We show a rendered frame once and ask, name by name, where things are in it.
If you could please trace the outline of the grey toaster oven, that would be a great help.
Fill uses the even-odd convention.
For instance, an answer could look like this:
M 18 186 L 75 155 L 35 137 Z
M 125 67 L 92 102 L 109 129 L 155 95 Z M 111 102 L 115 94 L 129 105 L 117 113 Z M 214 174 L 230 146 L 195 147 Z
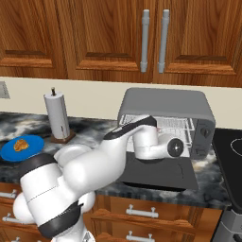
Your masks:
M 184 144 L 183 156 L 204 159 L 212 144 L 216 120 L 203 92 L 174 89 L 129 88 L 125 92 L 117 116 L 149 114 L 153 117 L 191 118 L 195 127 L 192 146 Z

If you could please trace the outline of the dark toaster oven door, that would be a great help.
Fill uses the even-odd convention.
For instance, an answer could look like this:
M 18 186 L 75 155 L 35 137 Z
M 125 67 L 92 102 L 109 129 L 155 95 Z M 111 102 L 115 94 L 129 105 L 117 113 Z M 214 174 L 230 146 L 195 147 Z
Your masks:
M 140 161 L 128 152 L 125 170 L 118 180 L 128 186 L 156 190 L 199 189 L 189 158 Z

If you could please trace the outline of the wooden cupboard door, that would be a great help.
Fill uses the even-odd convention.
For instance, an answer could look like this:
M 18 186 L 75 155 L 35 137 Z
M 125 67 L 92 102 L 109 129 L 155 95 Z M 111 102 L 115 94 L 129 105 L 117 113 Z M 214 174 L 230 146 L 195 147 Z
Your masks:
M 155 51 L 169 11 L 164 70 L 156 84 L 242 87 L 242 0 L 157 0 Z
M 56 0 L 0 0 L 0 77 L 67 78 Z
M 67 77 L 149 83 L 156 0 L 57 0 Z M 141 73 L 142 17 L 149 9 L 147 71 Z

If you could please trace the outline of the white paper towel roll holder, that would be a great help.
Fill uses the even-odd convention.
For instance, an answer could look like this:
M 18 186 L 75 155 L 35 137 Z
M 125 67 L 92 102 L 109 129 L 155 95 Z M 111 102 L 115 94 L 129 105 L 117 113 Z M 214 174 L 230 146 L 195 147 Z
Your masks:
M 63 93 L 52 87 L 51 93 L 45 94 L 43 98 L 52 130 L 51 142 L 68 143 L 76 134 L 69 127 Z

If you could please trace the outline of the blue plate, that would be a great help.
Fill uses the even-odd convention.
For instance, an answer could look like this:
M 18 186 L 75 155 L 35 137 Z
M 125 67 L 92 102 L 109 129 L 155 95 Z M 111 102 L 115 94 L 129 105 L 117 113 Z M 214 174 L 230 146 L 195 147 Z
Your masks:
M 28 143 L 28 149 L 16 152 L 13 148 L 17 140 L 24 139 Z M 24 161 L 43 150 L 44 140 L 38 135 L 22 135 L 11 139 L 0 149 L 0 157 L 7 162 L 17 163 Z

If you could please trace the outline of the wooden drawer front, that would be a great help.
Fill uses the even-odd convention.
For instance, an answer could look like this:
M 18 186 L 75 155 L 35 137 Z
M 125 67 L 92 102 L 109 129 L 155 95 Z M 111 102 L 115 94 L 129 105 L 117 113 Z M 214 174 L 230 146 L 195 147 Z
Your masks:
M 96 237 L 96 242 L 136 242 L 129 241 L 126 239 L 126 235 L 129 232 L 114 233 L 110 235 L 108 233 L 101 233 Z M 134 232 L 134 235 L 147 237 L 149 233 L 155 239 L 155 242 L 194 242 L 195 236 L 193 234 L 176 233 L 176 232 L 165 232 L 165 231 L 154 231 L 154 232 Z
M 0 191 L 10 193 L 13 189 L 17 190 L 17 196 L 22 192 L 19 184 L 0 182 Z M 14 199 L 0 198 L 0 203 L 12 204 Z
M 127 215 L 126 210 L 130 204 L 133 205 L 134 210 L 149 211 L 151 207 L 155 207 L 159 217 Z M 94 216 L 112 221 L 127 221 L 154 229 L 167 229 L 187 234 L 212 233 L 220 215 L 221 210 L 210 208 L 103 195 L 97 196 L 94 211 Z
M 6 221 L 6 217 L 14 218 L 11 204 L 0 204 L 0 225 L 6 228 L 16 229 L 27 233 L 39 233 L 34 224 Z

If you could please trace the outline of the black stove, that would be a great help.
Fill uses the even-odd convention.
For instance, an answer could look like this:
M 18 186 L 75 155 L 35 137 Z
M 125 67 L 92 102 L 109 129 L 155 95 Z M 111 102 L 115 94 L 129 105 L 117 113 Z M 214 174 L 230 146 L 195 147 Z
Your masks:
M 242 242 L 242 130 L 216 129 L 213 148 L 231 208 L 222 213 L 212 242 Z

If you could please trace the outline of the grey wall socket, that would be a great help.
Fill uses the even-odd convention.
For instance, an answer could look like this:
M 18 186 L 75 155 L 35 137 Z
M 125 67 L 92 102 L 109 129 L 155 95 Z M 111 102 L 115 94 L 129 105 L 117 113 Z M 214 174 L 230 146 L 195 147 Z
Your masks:
M 5 81 L 0 81 L 0 98 L 9 98 L 9 91 Z

